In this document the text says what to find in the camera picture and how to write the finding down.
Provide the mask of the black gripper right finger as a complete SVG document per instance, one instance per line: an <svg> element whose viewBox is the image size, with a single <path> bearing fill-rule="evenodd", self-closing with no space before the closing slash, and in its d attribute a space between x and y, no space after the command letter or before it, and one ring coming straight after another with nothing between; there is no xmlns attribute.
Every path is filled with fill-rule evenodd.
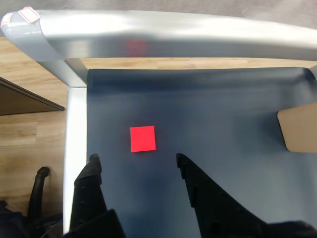
<svg viewBox="0 0 317 238"><path fill-rule="evenodd" d="M203 238L263 238L266 223L223 190L184 154L176 154Z"/></svg>

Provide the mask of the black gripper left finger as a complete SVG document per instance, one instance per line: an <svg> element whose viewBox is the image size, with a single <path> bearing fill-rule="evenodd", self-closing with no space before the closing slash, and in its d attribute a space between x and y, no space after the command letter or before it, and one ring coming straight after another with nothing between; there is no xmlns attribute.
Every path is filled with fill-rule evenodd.
<svg viewBox="0 0 317 238"><path fill-rule="evenodd" d="M102 166L98 154L92 154L74 182L70 230L107 211L101 191Z"/></svg>

